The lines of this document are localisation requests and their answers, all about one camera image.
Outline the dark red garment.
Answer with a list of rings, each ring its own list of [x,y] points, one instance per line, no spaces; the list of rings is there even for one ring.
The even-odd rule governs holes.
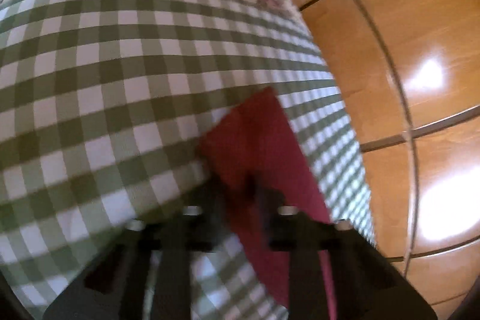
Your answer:
[[[253,94],[201,136],[199,156],[224,185],[224,217],[243,246],[258,280],[278,304],[288,304],[286,253],[273,252],[263,231],[260,205],[247,193],[278,190],[286,202],[316,221],[330,221],[324,198],[272,88]]]

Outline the green white checkered bedspread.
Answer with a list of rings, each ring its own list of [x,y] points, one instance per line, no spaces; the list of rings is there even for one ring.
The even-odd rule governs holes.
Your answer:
[[[199,136],[278,93],[333,219],[374,241],[360,145],[308,28],[239,0],[1,4],[1,272],[35,319],[134,218],[205,179]]]

